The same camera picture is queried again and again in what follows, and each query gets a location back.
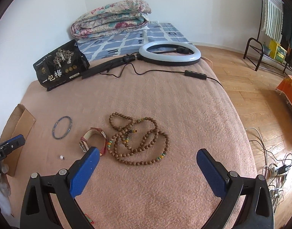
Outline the blue thin bangle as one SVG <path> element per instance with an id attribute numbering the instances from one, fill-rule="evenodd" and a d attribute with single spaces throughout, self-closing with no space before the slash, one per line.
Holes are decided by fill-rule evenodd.
<path id="1" fill-rule="evenodd" d="M 59 118 L 52 127 L 52 137 L 57 140 L 65 138 L 71 131 L 73 120 L 70 116 Z"/>

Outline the cardboard box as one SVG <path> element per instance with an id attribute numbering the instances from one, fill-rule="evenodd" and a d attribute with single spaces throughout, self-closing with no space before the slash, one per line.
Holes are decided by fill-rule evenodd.
<path id="1" fill-rule="evenodd" d="M 27 108 L 18 104 L 10 115 L 7 123 L 0 136 L 0 143 L 12 139 L 16 136 L 22 135 L 25 140 L 36 122 L 34 116 L 27 110 Z M 14 149 L 4 160 L 4 164 L 7 164 L 9 170 L 7 172 L 8 176 L 14 177 L 18 160 L 21 154 L 22 147 Z"/>

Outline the black folded tripod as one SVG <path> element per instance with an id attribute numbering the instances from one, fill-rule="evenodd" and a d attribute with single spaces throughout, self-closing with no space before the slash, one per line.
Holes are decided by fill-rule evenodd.
<path id="1" fill-rule="evenodd" d="M 92 77 L 96 74 L 99 74 L 104 71 L 110 71 L 113 68 L 120 67 L 122 65 L 125 65 L 127 63 L 131 63 L 136 59 L 135 55 L 126 55 L 123 57 L 117 57 L 112 60 L 106 61 L 104 63 L 101 63 L 97 66 L 94 66 L 92 68 L 89 68 L 85 72 L 82 72 L 81 76 L 82 79 L 86 79 L 88 77 Z"/>

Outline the black snack bag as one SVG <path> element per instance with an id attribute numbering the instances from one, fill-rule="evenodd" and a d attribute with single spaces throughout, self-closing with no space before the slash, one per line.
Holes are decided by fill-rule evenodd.
<path id="1" fill-rule="evenodd" d="M 73 39 L 43 56 L 33 67 L 40 85 L 51 91 L 81 76 L 90 64 Z"/>

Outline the orange box on floor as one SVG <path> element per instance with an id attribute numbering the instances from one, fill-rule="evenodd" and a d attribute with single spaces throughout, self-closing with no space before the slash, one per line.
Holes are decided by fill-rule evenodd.
<path id="1" fill-rule="evenodd" d="M 287 75 L 284 77 L 281 83 L 276 87 L 276 90 L 285 95 L 286 100 L 292 107 L 292 76 Z"/>

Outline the blue plaid mattress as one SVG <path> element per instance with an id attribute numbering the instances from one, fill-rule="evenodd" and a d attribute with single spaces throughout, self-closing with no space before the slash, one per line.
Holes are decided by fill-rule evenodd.
<path id="1" fill-rule="evenodd" d="M 153 41 L 189 43 L 171 23 L 150 23 L 140 30 L 104 36 L 95 40 L 78 40 L 77 44 L 88 61 L 94 61 L 138 52 L 142 45 Z"/>

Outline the black clothes rack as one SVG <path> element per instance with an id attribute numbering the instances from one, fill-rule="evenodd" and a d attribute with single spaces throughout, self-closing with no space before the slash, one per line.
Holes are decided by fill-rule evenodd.
<path id="1" fill-rule="evenodd" d="M 292 72 L 292 10 L 290 9 L 291 3 L 286 0 L 283 2 L 283 27 L 282 39 L 279 43 L 287 51 L 284 62 L 281 64 L 273 60 L 269 54 L 269 43 L 271 38 L 268 37 L 262 30 L 263 26 L 263 7 L 264 2 L 261 0 L 260 23 L 256 38 L 249 38 L 246 44 L 244 59 L 248 59 L 254 66 L 255 71 L 259 69 L 266 70 L 277 74 L 279 76 L 287 75 L 286 71 Z"/>

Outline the yellow box on rack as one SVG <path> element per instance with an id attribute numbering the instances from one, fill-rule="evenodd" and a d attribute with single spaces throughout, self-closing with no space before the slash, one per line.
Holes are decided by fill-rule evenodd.
<path id="1" fill-rule="evenodd" d="M 287 55 L 287 51 L 283 47 L 281 47 L 281 45 L 278 42 L 274 41 L 273 39 L 270 40 L 269 49 L 271 50 L 269 56 L 273 60 L 278 61 L 279 63 L 282 64 Z"/>

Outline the floral folded quilt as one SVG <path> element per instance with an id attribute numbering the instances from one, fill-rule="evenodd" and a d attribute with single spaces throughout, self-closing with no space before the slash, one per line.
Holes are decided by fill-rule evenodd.
<path id="1" fill-rule="evenodd" d="M 144 0 L 123 0 L 93 9 L 80 16 L 70 27 L 77 39 L 97 39 L 144 28 L 152 9 Z"/>

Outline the striped hanging towel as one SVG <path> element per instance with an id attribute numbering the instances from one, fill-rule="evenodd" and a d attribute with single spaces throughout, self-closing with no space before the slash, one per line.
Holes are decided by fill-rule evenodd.
<path id="1" fill-rule="evenodd" d="M 263 2 L 262 30 L 272 40 L 280 43 L 283 27 L 283 2 L 282 0 L 263 0 Z"/>

